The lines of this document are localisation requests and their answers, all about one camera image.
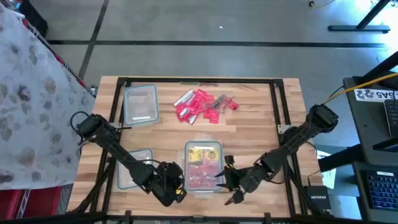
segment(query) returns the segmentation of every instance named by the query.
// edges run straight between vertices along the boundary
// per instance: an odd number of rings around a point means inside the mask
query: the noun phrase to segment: yellow cable
[[[365,86],[368,86],[368,85],[372,85],[373,83],[377,83],[377,82],[379,82],[379,81],[381,81],[381,80],[386,80],[386,79],[392,78],[392,77],[398,77],[398,73],[393,73],[393,74],[390,74],[390,75],[386,75],[386,76],[383,76],[383,77],[380,77],[380,78],[371,80],[371,81],[369,81],[369,82],[366,82],[366,83],[363,83],[363,84],[360,84],[360,85],[357,85],[357,86],[348,88],[348,89],[346,89],[346,90],[340,91],[340,92],[334,94],[333,96],[329,97],[329,98],[328,98],[325,102],[323,102],[322,104],[327,104],[329,101],[331,101],[332,99],[336,98],[337,96],[340,96],[340,95],[343,94],[343,93],[347,93],[347,92],[349,92],[349,91],[353,91],[353,90],[355,90],[355,89],[357,89],[357,88],[362,88],[362,87],[365,87]]]

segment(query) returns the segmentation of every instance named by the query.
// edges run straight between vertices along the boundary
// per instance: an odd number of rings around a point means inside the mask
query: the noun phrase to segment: plastic lid
[[[159,120],[155,85],[134,86],[124,91],[124,122],[127,125]]]
[[[152,150],[141,149],[137,151],[130,152],[137,160],[152,159]],[[152,164],[152,161],[145,162],[146,164]],[[130,172],[125,168],[120,162],[118,162],[118,188],[119,189],[129,189],[132,187],[137,187],[136,183],[132,181]]]
[[[217,141],[189,141],[185,145],[185,189],[217,191],[223,183],[215,177],[223,168],[223,147]]]

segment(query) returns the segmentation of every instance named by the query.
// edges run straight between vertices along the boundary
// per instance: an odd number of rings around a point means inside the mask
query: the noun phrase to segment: blue keyboard
[[[398,178],[393,173],[367,172],[369,205],[374,209],[398,210]]]

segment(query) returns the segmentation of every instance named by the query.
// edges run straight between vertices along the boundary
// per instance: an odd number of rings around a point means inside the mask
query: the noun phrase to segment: gray floor
[[[103,0],[30,0],[49,23],[48,40],[90,40]],[[327,1],[317,0],[322,5]],[[390,25],[388,34],[328,32],[328,25],[357,24],[370,0],[336,0],[314,9],[307,0],[109,0],[98,40],[199,40],[246,42],[380,43],[376,48],[215,47],[96,45],[84,76],[97,85],[104,75],[297,77],[305,106],[326,99],[342,79],[361,76],[396,51],[398,8],[387,6],[371,24]],[[87,45],[53,45],[75,73]],[[329,104],[340,116],[330,134],[315,143],[326,152],[358,143],[347,100]],[[352,169],[338,170],[330,194],[334,214],[360,218],[350,182]]]

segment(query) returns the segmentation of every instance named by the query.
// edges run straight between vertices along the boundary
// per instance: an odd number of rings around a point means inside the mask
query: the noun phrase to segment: butcher block tabletop
[[[93,109],[94,114],[101,114],[109,119],[117,80],[118,77],[102,77]],[[300,82],[298,78],[284,78],[283,81],[291,122],[293,125],[300,125],[305,121],[306,115]],[[223,155],[233,155],[235,167],[243,168],[252,166],[263,153],[279,146],[269,84],[217,83],[216,86],[200,86],[195,83],[180,82],[136,82],[132,83],[132,86],[148,84],[155,85],[157,89],[159,121],[123,130],[120,144],[127,151],[152,149],[153,159],[175,161],[184,168],[185,143],[206,136],[208,139],[222,143]],[[173,104],[191,89],[205,90],[215,98],[222,94],[233,96],[233,101],[239,107],[236,110],[227,109],[224,114],[220,114],[218,124],[209,123],[202,114],[193,125],[180,123]],[[119,119],[123,93],[124,87],[119,96],[116,121]],[[282,102],[277,87],[276,93],[280,117],[284,124]],[[94,143],[83,147],[68,210],[76,208],[94,186],[101,152],[102,149]],[[311,145],[304,144],[298,150],[297,157],[302,180],[306,184],[307,177],[319,170],[315,150]],[[251,194],[246,194],[244,202],[240,204],[225,206],[224,203],[232,194],[224,189],[206,195],[188,192],[181,203],[174,202],[171,206],[164,207],[153,194],[147,195],[140,188],[119,189],[117,180],[118,175],[115,173],[108,208],[109,215],[124,215],[126,210],[131,210],[132,215],[142,216],[264,217],[265,212],[269,212],[272,217],[290,216],[285,184],[277,185],[262,181],[259,188]],[[282,171],[274,180],[283,180]],[[310,181],[312,185],[321,185],[320,173],[311,175]],[[97,210],[102,208],[104,186],[99,194]],[[299,197],[293,184],[292,191],[295,209],[299,213]]]

